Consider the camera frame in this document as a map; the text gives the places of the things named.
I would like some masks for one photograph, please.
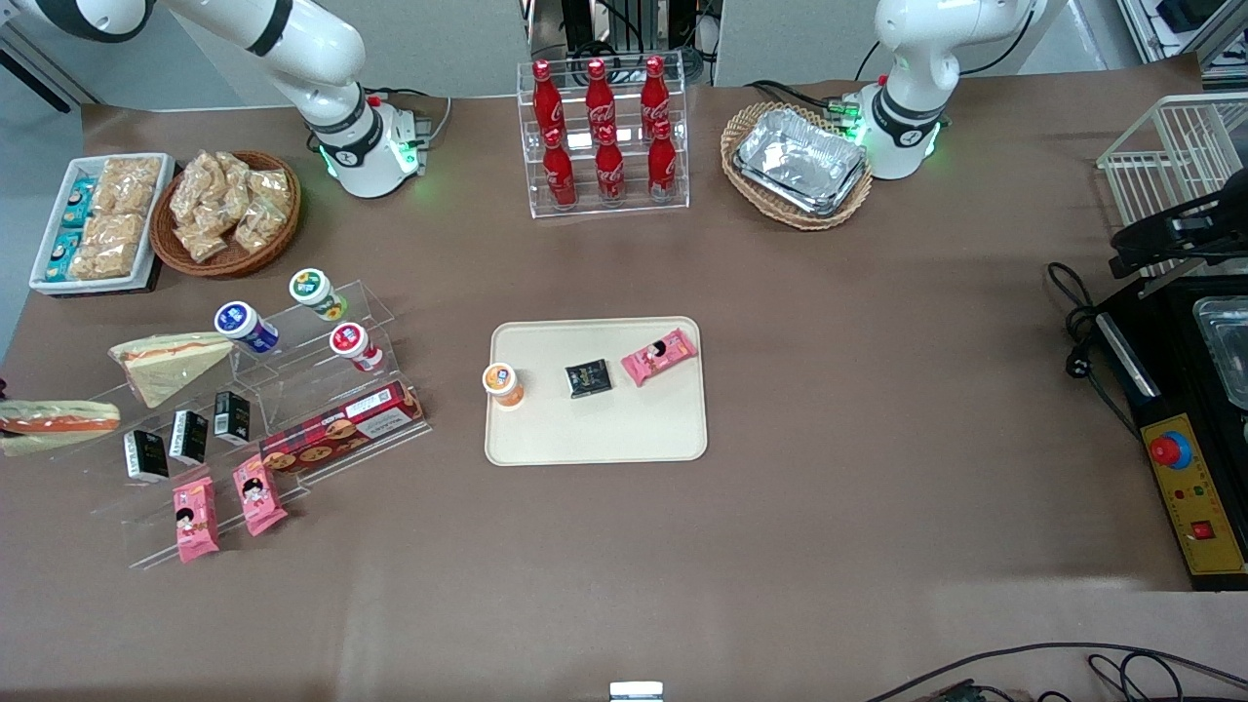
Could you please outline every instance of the wicker basket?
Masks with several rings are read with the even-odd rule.
[[[745,137],[754,129],[754,125],[758,124],[759,117],[769,110],[779,110],[781,107],[789,107],[796,111],[816,126],[829,131],[832,130],[831,122],[815,112],[806,110],[805,107],[785,105],[784,102],[759,102],[758,105],[751,105],[729,120],[728,126],[724,127],[724,134],[719,137],[719,156],[720,165],[724,167],[724,175],[728,176],[728,180],[733,182],[736,190],[739,190],[746,200],[758,207],[760,212],[778,222],[784,222],[794,229],[804,231],[832,229],[834,226],[850,219],[850,215],[852,215],[854,211],[862,205],[862,201],[866,200],[867,192],[871,192],[870,166],[867,166],[866,172],[862,174],[862,177],[859,179],[854,190],[850,191],[849,196],[845,197],[845,201],[841,202],[840,209],[837,209],[831,217],[815,217],[801,211],[792,202],[789,202],[775,192],[771,192],[753,180],[743,176],[741,172],[733,166],[733,152],[741,145],[741,141],[745,141]]]
[[[277,236],[272,241],[255,254],[248,254],[246,249],[235,242],[232,236],[227,236],[226,242],[230,246],[225,251],[202,264],[196,264],[191,259],[191,255],[186,252],[182,242],[173,235],[173,227],[177,226],[177,222],[173,220],[173,212],[168,209],[168,201],[173,197],[177,185],[182,182],[182,174],[178,174],[168,184],[168,187],[161,192],[160,200],[156,202],[156,209],[152,212],[152,250],[156,251],[161,261],[165,261],[166,266],[196,277],[242,277],[272,264],[291,245],[291,240],[295,239],[295,231],[300,226],[300,205],[302,202],[300,179],[295,176],[295,171],[285,161],[268,154],[261,151],[235,151],[233,155],[255,171],[281,170],[286,174],[286,182],[291,186],[291,214],[286,220],[286,225],[278,230]]]

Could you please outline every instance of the red button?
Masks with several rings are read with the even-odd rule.
[[[1168,436],[1158,436],[1148,443],[1148,453],[1163,466],[1173,466],[1183,458],[1183,450]]]

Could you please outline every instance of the pink snack package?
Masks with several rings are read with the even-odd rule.
[[[272,490],[273,473],[261,462],[260,455],[247,458],[235,468],[235,487],[242,502],[242,516],[252,536],[276,525],[286,517],[286,510]]]
[[[177,556],[188,563],[217,546],[217,510],[212,478],[202,477],[173,490],[173,518],[177,520]]]
[[[641,387],[648,377],[696,355],[698,350],[694,349],[693,342],[689,341],[685,332],[678,329],[645,349],[624,356],[620,358],[620,365],[624,366],[624,371],[633,378],[633,382]]]

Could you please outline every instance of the yellow panel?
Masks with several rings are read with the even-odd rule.
[[[1187,560],[1187,570],[1198,576],[1246,572],[1243,555],[1236,543],[1234,532],[1231,531],[1231,522],[1227,521],[1218,491],[1209,480],[1209,470],[1201,455],[1201,447],[1196,443],[1196,435],[1187,421],[1187,415],[1177,415],[1146,426],[1139,433],[1144,438],[1144,446],[1148,446],[1167,431],[1182,435],[1192,445],[1192,462],[1181,470],[1163,466],[1153,461],[1149,455],[1157,485],[1162,490],[1162,501],[1169,512],[1171,523],[1174,525],[1174,533],[1178,535],[1183,558]],[[1197,522],[1208,522],[1213,530],[1213,538],[1196,538],[1192,525]]]

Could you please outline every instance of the control panel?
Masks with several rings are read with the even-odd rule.
[[[1139,435],[1148,448],[1187,570],[1198,576],[1246,572],[1243,555],[1187,415],[1146,426]]]

